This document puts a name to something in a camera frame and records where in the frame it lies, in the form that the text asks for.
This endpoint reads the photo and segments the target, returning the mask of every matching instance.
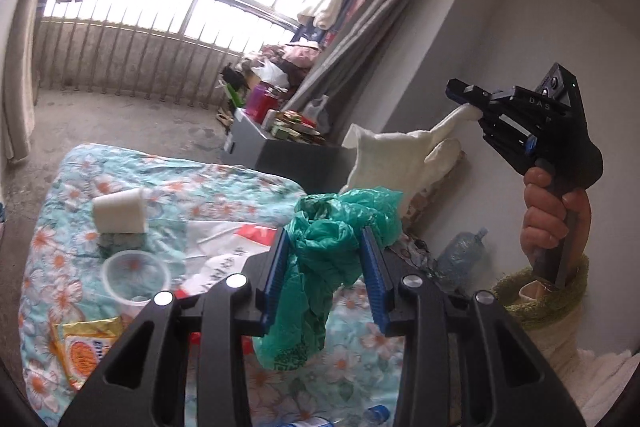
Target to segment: human hand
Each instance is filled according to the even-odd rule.
[[[583,188],[576,188],[560,200],[546,190],[545,187],[550,183],[551,175],[539,167],[530,168],[524,175],[527,212],[522,222],[520,246],[533,265],[534,250],[537,247],[555,248],[566,237],[569,229],[564,223],[564,217],[567,210],[573,210],[577,212],[578,219],[568,264],[572,272],[587,244],[591,227],[591,206]]]

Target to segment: green fuzzy cuff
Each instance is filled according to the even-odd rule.
[[[520,289],[535,280],[530,267],[499,280],[492,291],[524,330],[537,330],[558,322],[580,305],[588,274],[589,258],[583,255],[578,261],[578,273],[568,286],[536,301],[518,303]]]

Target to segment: yellow snack package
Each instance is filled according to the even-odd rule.
[[[78,391],[123,332],[120,317],[62,324],[56,329],[66,377]]]

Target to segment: green plastic bag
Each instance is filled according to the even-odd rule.
[[[278,311],[269,334],[254,338],[263,367],[287,371],[304,365],[324,347],[324,325],[334,292],[362,275],[360,230],[369,226],[380,247],[402,230],[402,192],[354,188],[344,194],[313,194],[297,204],[286,226],[291,241]]]

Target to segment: clear plastic cup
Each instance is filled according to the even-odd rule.
[[[124,250],[102,264],[102,283],[122,312],[135,317],[156,295],[171,286],[163,261],[142,250]]]

